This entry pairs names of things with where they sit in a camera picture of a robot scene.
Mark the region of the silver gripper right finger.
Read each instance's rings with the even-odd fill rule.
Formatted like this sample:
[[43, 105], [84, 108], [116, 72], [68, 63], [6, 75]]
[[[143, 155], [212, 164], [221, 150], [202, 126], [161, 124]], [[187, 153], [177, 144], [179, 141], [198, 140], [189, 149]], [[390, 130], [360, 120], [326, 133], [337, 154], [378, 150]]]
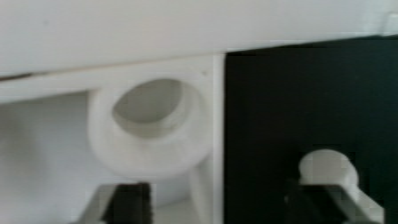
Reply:
[[289, 180], [285, 224], [385, 224], [337, 182]]

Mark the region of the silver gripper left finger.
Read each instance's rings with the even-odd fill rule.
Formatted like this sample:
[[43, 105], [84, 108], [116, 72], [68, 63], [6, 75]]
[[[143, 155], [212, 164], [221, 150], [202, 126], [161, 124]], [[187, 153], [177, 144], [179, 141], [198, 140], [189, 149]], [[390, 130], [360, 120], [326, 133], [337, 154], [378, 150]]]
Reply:
[[77, 224], [154, 224], [152, 185], [102, 185]]

